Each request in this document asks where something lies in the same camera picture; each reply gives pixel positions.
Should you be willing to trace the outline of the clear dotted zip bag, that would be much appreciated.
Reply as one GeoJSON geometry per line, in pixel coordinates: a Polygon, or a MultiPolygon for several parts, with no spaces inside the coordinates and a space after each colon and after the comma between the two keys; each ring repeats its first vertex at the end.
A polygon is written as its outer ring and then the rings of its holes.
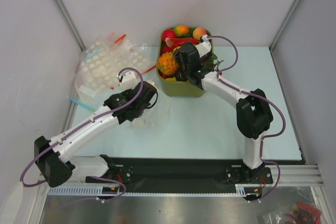
{"type": "Polygon", "coordinates": [[[154,107],[149,110],[144,110],[143,114],[132,121],[132,126],[136,127],[155,127],[157,123],[167,117],[170,104],[168,96],[157,87],[153,80],[148,81],[149,84],[152,84],[158,92],[158,99],[154,107]]]}

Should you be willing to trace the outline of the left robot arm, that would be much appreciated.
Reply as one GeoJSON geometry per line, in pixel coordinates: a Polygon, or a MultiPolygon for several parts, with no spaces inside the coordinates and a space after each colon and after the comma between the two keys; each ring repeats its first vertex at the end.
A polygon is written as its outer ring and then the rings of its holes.
{"type": "Polygon", "coordinates": [[[146,81],[140,82],[133,89],[111,95],[92,116],[77,126],[49,140],[44,136],[36,139],[35,164],[46,183],[53,188],[69,180],[78,168],[70,159],[79,149],[106,130],[139,118],[144,110],[155,106],[157,100],[151,103],[152,98],[158,98],[157,88],[146,81]]]}

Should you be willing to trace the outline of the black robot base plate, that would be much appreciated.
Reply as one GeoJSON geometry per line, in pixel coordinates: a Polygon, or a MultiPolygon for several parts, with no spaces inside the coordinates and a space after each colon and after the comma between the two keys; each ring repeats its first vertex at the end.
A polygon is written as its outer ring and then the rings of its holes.
{"type": "Polygon", "coordinates": [[[228,185],[258,187],[274,182],[268,167],[253,178],[246,176],[241,160],[113,158],[106,155],[102,158],[107,163],[107,171],[102,175],[89,175],[86,182],[116,179],[125,184],[126,189],[177,188],[183,192],[199,192],[201,187],[217,191],[228,185]]]}

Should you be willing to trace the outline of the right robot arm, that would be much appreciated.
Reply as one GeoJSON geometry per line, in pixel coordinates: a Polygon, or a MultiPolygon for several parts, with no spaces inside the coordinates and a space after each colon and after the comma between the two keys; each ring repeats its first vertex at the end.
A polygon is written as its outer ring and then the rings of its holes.
{"type": "Polygon", "coordinates": [[[182,66],[190,84],[220,97],[236,110],[237,127],[245,137],[242,176],[245,181],[254,183],[265,167],[260,154],[261,138],[274,118],[262,90],[243,89],[202,63],[211,48],[206,40],[197,45],[186,42],[173,57],[182,66]]]}

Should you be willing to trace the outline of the toy pineapple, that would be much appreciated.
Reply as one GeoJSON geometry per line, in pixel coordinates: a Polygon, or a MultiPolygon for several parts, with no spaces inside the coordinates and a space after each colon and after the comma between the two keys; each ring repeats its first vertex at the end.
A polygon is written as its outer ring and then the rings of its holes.
{"type": "Polygon", "coordinates": [[[174,58],[173,52],[166,52],[159,56],[156,62],[156,68],[163,79],[167,79],[176,75],[179,70],[179,64],[174,58]]]}

